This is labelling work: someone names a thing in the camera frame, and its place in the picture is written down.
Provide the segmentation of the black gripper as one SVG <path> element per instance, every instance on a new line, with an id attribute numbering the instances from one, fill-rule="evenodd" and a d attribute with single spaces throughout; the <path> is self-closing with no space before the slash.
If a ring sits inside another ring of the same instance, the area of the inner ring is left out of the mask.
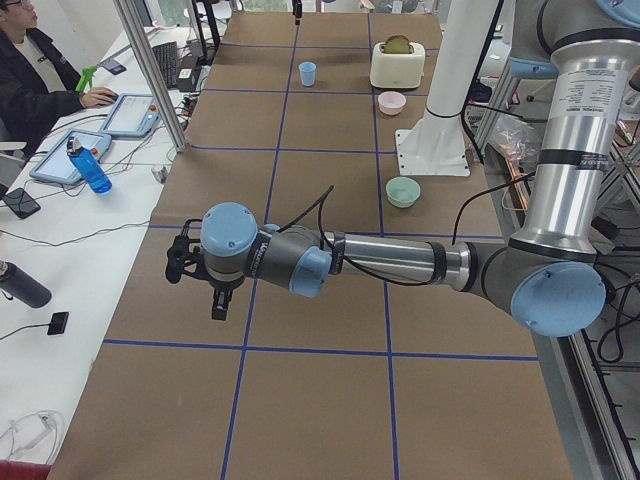
<path id="1" fill-rule="evenodd" d="M 292 13 L 295 19 L 302 18 L 302 1 L 301 0 L 292 0 Z"/>
<path id="2" fill-rule="evenodd" d="M 213 302 L 211 308 L 211 318 L 213 320 L 225 320 L 228 315 L 230 299 L 235 289 L 242 285 L 242 278 L 233 280 L 209 280 L 208 283 L 213 288 Z"/>

